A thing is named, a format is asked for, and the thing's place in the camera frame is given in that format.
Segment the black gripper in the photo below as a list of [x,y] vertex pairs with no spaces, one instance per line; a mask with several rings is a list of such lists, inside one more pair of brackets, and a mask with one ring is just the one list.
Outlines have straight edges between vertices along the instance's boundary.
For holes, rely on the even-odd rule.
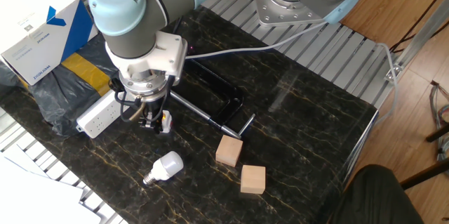
[[[153,100],[151,102],[145,103],[145,108],[143,109],[142,116],[140,117],[139,124],[143,129],[154,129],[155,133],[161,133],[163,131],[163,106],[165,105],[164,98],[159,98],[158,100]],[[152,114],[157,114],[155,116],[154,125],[151,122]]]

